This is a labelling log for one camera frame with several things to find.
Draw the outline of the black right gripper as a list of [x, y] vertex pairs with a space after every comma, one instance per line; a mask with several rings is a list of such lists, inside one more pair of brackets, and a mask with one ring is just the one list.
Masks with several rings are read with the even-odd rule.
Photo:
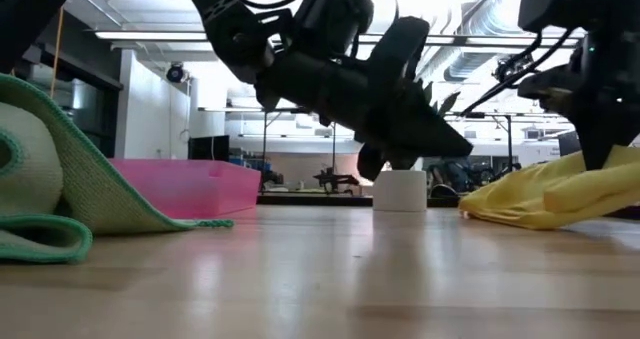
[[571, 122], [585, 168], [602, 169], [640, 134], [640, 31], [585, 35], [566, 64], [525, 78], [517, 94]]

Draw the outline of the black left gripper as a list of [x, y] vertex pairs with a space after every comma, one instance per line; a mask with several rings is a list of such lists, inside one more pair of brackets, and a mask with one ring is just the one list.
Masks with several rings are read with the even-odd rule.
[[360, 60], [356, 41], [373, 14], [371, 0], [303, 0], [291, 42], [260, 74], [259, 90], [353, 130], [362, 145], [357, 169], [368, 180], [386, 164], [408, 170], [421, 157], [468, 156], [473, 145], [426, 102], [415, 80], [429, 23], [395, 19]]

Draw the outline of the yellow microfiber towel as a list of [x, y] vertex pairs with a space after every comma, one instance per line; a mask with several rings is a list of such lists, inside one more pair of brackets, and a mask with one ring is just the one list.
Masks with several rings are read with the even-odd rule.
[[551, 230], [640, 204], [640, 147], [615, 146], [604, 166], [588, 170], [578, 151], [533, 164], [459, 200], [464, 215]]

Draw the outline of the pink plastic bin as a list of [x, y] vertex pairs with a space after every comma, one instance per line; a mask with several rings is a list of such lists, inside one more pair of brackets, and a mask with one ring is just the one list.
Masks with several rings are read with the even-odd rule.
[[261, 173], [212, 160], [113, 159], [151, 205], [174, 219], [214, 219], [256, 206]]

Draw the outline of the green microfiber towel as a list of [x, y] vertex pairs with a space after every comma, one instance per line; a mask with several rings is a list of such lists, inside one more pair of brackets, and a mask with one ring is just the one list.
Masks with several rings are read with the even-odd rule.
[[163, 214], [47, 93], [0, 73], [0, 263], [81, 262], [100, 235], [233, 225]]

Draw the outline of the green plant in white pot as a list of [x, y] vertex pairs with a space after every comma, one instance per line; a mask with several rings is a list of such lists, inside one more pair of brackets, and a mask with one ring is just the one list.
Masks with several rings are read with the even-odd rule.
[[[433, 98], [434, 83], [417, 83], [426, 102], [444, 118], [446, 111]], [[374, 119], [375, 137], [360, 151], [360, 175], [373, 182], [373, 209], [383, 212], [424, 212], [428, 207], [428, 175], [415, 164], [410, 169], [393, 169], [388, 152], [394, 147], [394, 114], [400, 103], [392, 103]]]

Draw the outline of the black ceiling spotlight cluster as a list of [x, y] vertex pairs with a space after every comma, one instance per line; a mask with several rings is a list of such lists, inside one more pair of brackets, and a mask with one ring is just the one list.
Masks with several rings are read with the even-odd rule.
[[492, 76], [498, 82], [502, 83], [510, 76], [522, 72], [533, 62], [534, 59], [531, 54], [512, 54], [500, 57], [497, 60], [497, 67], [493, 71]]

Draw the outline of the black background gantry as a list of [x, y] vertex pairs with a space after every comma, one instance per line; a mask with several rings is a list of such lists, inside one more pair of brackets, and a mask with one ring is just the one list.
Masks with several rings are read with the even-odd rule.
[[[269, 126], [274, 121], [278, 121], [279, 115], [280, 112], [271, 119], [268, 118], [268, 115], [265, 115], [263, 132], [258, 135], [262, 141], [261, 152], [263, 156], [270, 152], [298, 154], [331, 152], [333, 156], [337, 154], [355, 155], [364, 146], [362, 138], [359, 138], [353, 131], [348, 131], [345, 127], [336, 123], [327, 128], [313, 128], [313, 133], [309, 130], [300, 133], [271, 133]], [[473, 112], [467, 116], [460, 116], [459, 112], [449, 111], [444, 115], [444, 119], [447, 122], [454, 124], [463, 121], [471, 123], [486, 122], [489, 119], [493, 119], [496, 125], [506, 132], [506, 164], [501, 169], [496, 165], [493, 166], [495, 173], [490, 176], [491, 180], [497, 180], [501, 176], [519, 170], [522, 167], [514, 150], [512, 122], [514, 117], [515, 114], [513, 113], [500, 112]]]

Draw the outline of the black computer monitor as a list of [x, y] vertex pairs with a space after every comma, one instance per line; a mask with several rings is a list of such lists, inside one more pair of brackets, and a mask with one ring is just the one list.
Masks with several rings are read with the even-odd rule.
[[216, 160], [228, 162], [230, 159], [230, 137], [228, 135], [190, 138], [188, 142], [190, 160]]

